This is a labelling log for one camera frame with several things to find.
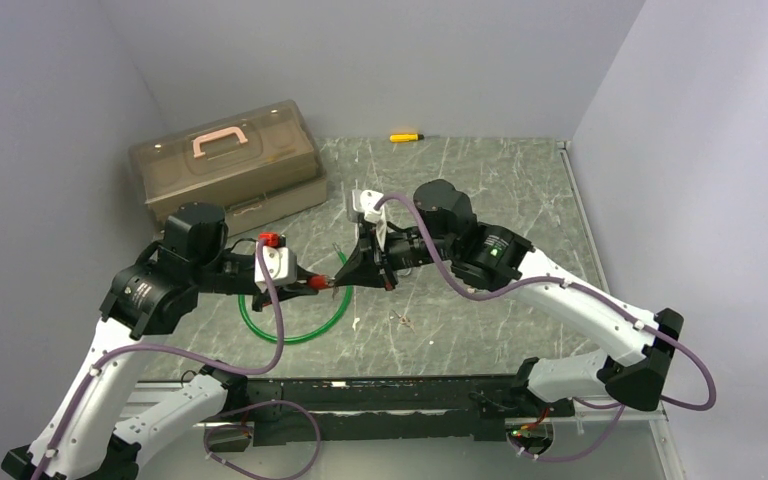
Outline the green cable lock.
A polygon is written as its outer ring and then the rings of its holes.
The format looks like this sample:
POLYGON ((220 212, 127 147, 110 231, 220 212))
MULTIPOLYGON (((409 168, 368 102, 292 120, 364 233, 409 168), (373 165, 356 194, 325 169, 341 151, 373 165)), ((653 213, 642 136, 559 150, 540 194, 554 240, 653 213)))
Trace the green cable lock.
MULTIPOLYGON (((257 250, 260 250, 260 248, 256 247, 255 257, 259 255, 257 253, 259 251, 257 250)), ((300 343, 313 340, 319 337, 320 335, 323 335, 324 333, 326 333, 344 316, 344 314, 348 310, 348 307, 351 303, 352 297, 353 297, 353 287, 348 286, 344 292, 344 296, 341 301, 341 304, 339 305, 337 311, 332 315, 332 317, 328 321, 326 321, 322 326, 314 329, 313 331, 306 334, 299 335, 299 336, 287 336, 285 332, 284 343, 290 344, 290 345, 300 344, 300 343)), ((277 343, 278 338, 275 335, 272 335, 263 331, 254 323, 246 307, 246 297, 244 295, 238 295, 237 300, 238 300, 237 303, 238 303, 239 313, 241 315, 243 322, 247 325, 247 327, 258 338, 266 340, 270 343, 277 343)))

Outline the red cable padlock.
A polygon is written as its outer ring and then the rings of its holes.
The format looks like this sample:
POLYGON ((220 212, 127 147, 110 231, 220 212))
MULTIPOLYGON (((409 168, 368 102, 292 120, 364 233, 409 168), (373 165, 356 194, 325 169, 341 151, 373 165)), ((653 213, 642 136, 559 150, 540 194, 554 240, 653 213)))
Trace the red cable padlock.
POLYGON ((334 280, 327 275, 312 275, 306 280, 306 285, 316 291, 328 290, 334 287, 334 280))

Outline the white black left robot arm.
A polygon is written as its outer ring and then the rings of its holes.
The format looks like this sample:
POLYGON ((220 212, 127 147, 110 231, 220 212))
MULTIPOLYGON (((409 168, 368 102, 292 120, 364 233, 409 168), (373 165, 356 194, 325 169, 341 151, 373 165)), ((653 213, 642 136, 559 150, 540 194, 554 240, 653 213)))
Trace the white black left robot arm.
POLYGON ((14 479, 133 479, 193 424, 239 417, 251 402, 253 369, 208 358, 180 390, 129 420, 121 413, 154 353, 203 293, 250 295, 256 307, 314 295, 325 276, 297 263, 286 240, 262 235, 253 253, 227 243, 223 208, 193 202, 165 222, 162 237, 113 279, 87 355, 61 405, 29 445, 10 450, 2 470, 14 479))

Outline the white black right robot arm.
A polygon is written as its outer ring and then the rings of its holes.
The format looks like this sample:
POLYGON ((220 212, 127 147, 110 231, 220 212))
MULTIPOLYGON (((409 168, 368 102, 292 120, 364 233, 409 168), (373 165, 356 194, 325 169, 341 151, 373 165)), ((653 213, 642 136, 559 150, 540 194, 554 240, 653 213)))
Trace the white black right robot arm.
POLYGON ((597 345, 589 354, 526 359, 510 391, 520 413, 534 415, 565 399, 601 395, 636 410, 656 409, 681 315, 640 309, 590 285, 523 236, 479 221, 469 196, 446 180, 416 189, 408 204, 417 223, 409 228, 390 224, 384 199, 372 190, 348 194, 357 243, 335 285, 392 290, 399 271, 435 265, 470 299, 510 296, 597 345))

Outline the yellow handled screwdriver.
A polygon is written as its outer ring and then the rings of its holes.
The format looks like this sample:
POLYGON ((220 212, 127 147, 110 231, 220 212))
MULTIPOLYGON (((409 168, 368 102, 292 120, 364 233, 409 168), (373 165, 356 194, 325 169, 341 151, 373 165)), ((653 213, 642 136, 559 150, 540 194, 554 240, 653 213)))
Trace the yellow handled screwdriver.
POLYGON ((421 133, 400 133, 390 135, 389 141, 393 144, 412 143, 421 141, 424 138, 425 136, 421 133))

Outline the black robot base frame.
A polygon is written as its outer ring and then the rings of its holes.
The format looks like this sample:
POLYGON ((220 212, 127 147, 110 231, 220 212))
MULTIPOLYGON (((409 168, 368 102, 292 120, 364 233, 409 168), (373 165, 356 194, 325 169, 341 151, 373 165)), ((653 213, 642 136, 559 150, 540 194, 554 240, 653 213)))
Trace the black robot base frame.
POLYGON ((429 438, 503 441, 508 432, 570 418, 516 375, 255 378, 231 390, 211 420, 250 428, 256 446, 429 438))

